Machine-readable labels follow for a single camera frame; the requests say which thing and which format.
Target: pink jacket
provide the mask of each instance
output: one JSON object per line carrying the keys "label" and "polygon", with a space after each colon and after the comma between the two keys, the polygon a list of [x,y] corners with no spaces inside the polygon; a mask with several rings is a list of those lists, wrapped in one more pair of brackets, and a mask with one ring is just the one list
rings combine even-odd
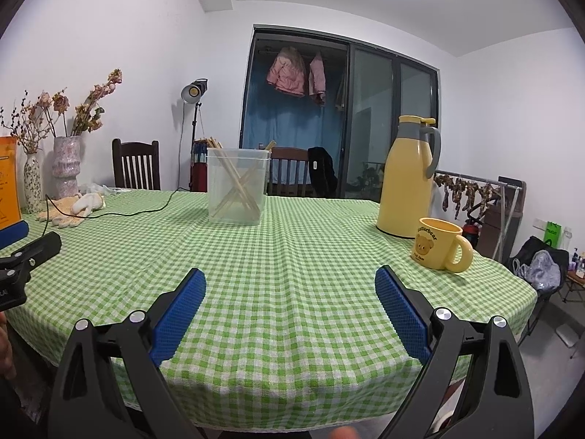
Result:
{"label": "pink jacket", "polygon": [[311,61],[311,72],[309,72],[309,97],[313,99],[317,105],[325,105],[325,70],[323,68],[323,59],[321,53],[318,52],[315,58]]}
{"label": "pink jacket", "polygon": [[305,95],[305,62],[298,51],[283,48],[274,60],[266,80],[274,89],[296,97]]}

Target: table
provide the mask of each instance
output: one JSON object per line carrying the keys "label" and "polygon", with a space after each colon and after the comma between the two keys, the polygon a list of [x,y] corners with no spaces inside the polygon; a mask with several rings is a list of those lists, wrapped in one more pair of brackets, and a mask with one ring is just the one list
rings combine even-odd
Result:
{"label": "table", "polygon": [[[578,277],[575,271],[570,270],[567,272],[566,282],[569,284],[569,290],[567,290],[563,302],[583,302],[584,300],[581,292],[585,291],[585,278]],[[579,300],[567,300],[567,297],[571,292],[576,292],[579,296]]]}
{"label": "table", "polygon": [[[105,211],[163,206],[168,192],[110,196]],[[388,263],[403,283],[459,318],[525,325],[536,294],[475,254],[463,274],[411,261],[411,242],[375,228],[366,200],[268,197],[260,226],[210,224],[207,195],[178,192],[162,212],[104,217],[59,230],[61,253],[39,266],[28,302],[8,312],[18,333],[57,364],[74,322],[119,322],[175,288],[191,267],[207,294],[161,372],[197,424],[295,430],[395,411],[420,370],[388,321],[374,274]],[[43,224],[25,217],[30,235]],[[6,255],[12,246],[2,252]],[[135,402],[124,367],[122,394]],[[453,380],[464,377],[466,362]]]}

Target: yellow mug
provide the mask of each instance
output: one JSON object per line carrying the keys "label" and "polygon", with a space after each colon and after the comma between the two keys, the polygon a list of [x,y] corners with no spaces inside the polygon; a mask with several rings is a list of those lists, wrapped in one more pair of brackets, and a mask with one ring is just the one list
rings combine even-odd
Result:
{"label": "yellow mug", "polygon": [[[461,235],[462,232],[453,223],[435,218],[420,218],[411,257],[429,269],[463,272],[472,264],[473,247]],[[461,259],[455,263],[457,246],[461,247]]]}

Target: clear plastic container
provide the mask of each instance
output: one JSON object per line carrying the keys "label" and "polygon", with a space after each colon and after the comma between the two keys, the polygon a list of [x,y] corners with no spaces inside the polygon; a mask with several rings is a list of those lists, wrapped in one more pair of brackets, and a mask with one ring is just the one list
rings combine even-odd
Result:
{"label": "clear plastic container", "polygon": [[207,150],[210,221],[250,226],[260,223],[269,159],[267,150]]}

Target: vase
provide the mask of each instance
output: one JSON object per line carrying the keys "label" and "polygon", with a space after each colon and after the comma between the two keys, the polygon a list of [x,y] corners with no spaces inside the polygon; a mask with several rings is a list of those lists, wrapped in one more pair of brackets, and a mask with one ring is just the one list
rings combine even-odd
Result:
{"label": "vase", "polygon": [[57,199],[74,196],[81,163],[81,137],[55,137],[53,144],[53,176],[57,185]]}
{"label": "vase", "polygon": [[43,209],[43,195],[40,188],[40,165],[36,153],[27,153],[24,163],[24,200],[28,213],[38,213]]}

